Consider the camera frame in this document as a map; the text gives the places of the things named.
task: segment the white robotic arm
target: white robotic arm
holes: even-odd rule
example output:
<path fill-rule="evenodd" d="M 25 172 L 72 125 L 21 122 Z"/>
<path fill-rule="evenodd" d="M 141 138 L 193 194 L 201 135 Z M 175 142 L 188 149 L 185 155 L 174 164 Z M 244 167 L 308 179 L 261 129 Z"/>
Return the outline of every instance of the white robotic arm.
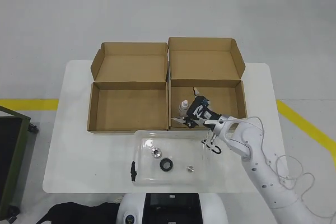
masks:
<path fill-rule="evenodd" d="M 218 120 L 205 121 L 204 125 L 210 125 L 213 133 L 242 157 L 241 162 L 248 177 L 263 196 L 278 224 L 319 223 L 292 190 L 294 182 L 288 178 L 284 163 L 278 162 L 279 157 L 273 150 L 263 147 L 263 127 L 255 125 L 253 119 L 259 118 L 236 119 L 222 115 Z M 228 131 L 236 123 L 238 125 L 229 138 Z"/>

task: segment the open cardboard box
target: open cardboard box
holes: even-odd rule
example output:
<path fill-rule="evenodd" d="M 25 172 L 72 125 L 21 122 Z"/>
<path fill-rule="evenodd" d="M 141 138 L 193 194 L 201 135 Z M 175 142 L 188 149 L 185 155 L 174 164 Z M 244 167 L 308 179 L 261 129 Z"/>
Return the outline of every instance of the open cardboard box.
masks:
<path fill-rule="evenodd" d="M 245 70 L 236 41 L 232 38 L 169 38 L 169 124 L 173 129 L 186 126 L 172 120 L 179 117 L 183 100 L 191 104 L 193 87 L 211 102 L 211 109 L 236 118 L 246 117 Z"/>
<path fill-rule="evenodd" d="M 166 43 L 102 43 L 91 66 L 87 130 L 167 130 L 167 51 Z"/>

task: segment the box flap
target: box flap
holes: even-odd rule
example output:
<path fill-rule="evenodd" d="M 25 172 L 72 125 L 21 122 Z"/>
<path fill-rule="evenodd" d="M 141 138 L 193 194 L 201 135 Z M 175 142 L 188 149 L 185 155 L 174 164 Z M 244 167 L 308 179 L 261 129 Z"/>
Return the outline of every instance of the box flap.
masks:
<path fill-rule="evenodd" d="M 232 38 L 169 38 L 172 80 L 240 80 L 245 64 Z"/>
<path fill-rule="evenodd" d="M 92 62 L 96 82 L 165 82 L 166 43 L 102 43 Z"/>

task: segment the clear plastic container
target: clear plastic container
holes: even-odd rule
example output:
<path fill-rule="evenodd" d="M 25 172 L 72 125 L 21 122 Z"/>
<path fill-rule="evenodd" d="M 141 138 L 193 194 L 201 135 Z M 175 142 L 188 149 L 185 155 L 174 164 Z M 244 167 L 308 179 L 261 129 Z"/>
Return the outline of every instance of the clear plastic container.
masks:
<path fill-rule="evenodd" d="M 208 156 L 212 153 L 201 143 L 207 131 L 148 131 L 138 130 L 135 136 L 135 185 L 199 185 L 209 183 Z M 159 148 L 161 156 L 154 157 L 152 149 Z M 169 158 L 170 171 L 163 171 L 160 162 Z"/>

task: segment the concrete floor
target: concrete floor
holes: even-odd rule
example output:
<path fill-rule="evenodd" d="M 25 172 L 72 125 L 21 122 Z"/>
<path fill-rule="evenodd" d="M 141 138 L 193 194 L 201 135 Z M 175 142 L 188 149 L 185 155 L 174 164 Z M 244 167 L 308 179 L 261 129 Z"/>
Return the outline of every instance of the concrete floor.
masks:
<path fill-rule="evenodd" d="M 276 98 L 336 141 L 336 0 L 0 0 L 0 98 L 58 98 L 66 63 L 92 59 L 101 42 L 166 42 L 169 36 L 234 37 L 246 62 L 270 66 Z M 25 155 L 16 223 L 35 223 L 60 202 L 97 205 L 119 196 L 45 193 L 55 112 L 22 112 L 40 133 Z M 329 152 L 283 116 L 280 122 L 287 154 L 316 176 L 307 204 L 333 213 L 336 173 Z M 259 195 L 221 197 L 230 223 L 274 223 Z"/>

